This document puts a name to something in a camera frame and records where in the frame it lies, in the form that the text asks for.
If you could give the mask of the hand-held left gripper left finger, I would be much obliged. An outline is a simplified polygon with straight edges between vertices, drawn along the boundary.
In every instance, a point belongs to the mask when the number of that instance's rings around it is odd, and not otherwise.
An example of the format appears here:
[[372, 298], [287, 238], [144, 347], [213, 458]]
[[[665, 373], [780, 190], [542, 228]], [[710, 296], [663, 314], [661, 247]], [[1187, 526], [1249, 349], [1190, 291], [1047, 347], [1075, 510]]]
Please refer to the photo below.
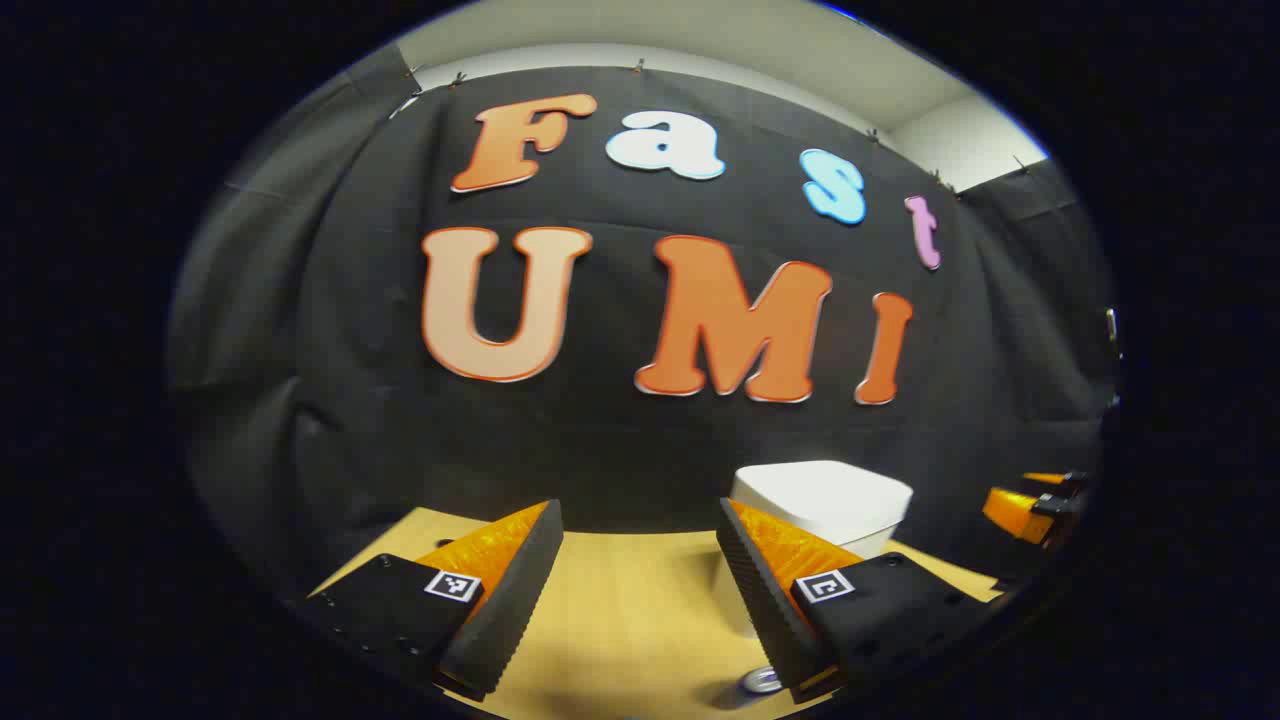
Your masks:
[[416, 691], [481, 701], [515, 656], [563, 537], [550, 498], [419, 559], [379, 553], [302, 600], [300, 614]]

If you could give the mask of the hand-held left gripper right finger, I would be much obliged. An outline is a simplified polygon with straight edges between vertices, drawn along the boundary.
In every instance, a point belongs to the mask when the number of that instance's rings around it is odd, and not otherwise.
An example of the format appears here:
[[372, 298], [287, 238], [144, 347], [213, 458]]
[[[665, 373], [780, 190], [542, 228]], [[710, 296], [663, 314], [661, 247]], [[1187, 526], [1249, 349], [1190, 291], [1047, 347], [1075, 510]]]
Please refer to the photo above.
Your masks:
[[719, 505], [721, 551], [797, 703], [901, 682], [995, 611], [906, 555], [864, 559], [736, 500]]

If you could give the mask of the white desktop garbage bin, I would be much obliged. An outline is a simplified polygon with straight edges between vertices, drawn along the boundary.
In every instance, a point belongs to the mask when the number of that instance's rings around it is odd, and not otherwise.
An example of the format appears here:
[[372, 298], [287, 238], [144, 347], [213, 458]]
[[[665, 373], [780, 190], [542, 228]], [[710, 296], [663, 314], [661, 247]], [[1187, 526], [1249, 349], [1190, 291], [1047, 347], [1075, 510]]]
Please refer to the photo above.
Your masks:
[[813, 460], [740, 468], [730, 498], [870, 559], [884, 552], [913, 488], [847, 462]]

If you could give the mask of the wooden desktop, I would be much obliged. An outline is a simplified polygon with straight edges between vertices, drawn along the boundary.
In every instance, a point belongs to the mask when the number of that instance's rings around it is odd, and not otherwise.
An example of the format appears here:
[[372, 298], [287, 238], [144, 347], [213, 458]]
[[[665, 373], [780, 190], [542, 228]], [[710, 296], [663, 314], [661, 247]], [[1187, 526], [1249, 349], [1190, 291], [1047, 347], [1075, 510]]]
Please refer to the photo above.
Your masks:
[[826, 706], [741, 696], [767, 657], [730, 624], [742, 602], [714, 589], [723, 564], [710, 530], [566, 532], [495, 691], [445, 697], [504, 720], [777, 720]]

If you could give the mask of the black backdrop cloth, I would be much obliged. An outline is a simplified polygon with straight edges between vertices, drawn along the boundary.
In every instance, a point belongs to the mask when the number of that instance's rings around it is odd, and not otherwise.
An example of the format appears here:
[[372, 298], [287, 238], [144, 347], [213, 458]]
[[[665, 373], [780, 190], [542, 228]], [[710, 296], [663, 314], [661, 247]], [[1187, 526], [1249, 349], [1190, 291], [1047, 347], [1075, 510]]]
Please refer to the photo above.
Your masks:
[[[527, 228], [581, 231], [559, 350], [462, 377], [421, 329], [434, 231], [497, 245], [471, 302], [518, 331]], [[650, 395], [667, 236], [713, 241], [730, 299], [827, 272], [812, 395], [749, 374]], [[296, 597], [416, 507], [493, 520], [557, 498], [571, 532], [709, 530], [737, 469], [835, 460], [914, 496], [896, 537], [1005, 582], [1041, 551], [980, 512], [1024, 471], [1094, 471], [1114, 398], [1102, 243], [1050, 161], [955, 196], [863, 133], [668, 70], [557, 67], [417, 90], [396, 50], [311, 92], [232, 168], [180, 274], [168, 384], [218, 529]]]

